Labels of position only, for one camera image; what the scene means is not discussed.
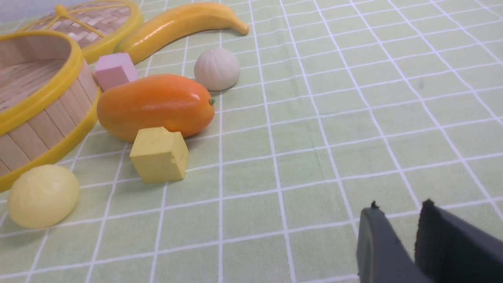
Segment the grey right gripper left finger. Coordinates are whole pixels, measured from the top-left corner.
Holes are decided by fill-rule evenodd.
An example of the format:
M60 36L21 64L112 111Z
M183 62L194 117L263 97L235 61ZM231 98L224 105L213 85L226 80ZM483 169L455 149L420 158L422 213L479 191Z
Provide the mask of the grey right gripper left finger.
M375 201L360 213L357 243L361 283L431 283L409 257Z

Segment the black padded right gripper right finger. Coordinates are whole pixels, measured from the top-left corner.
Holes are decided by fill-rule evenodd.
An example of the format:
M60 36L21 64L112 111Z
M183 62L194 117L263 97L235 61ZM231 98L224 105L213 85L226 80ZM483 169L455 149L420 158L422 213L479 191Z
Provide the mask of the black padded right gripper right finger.
M502 240L439 208L422 203L415 264L435 283L501 283Z

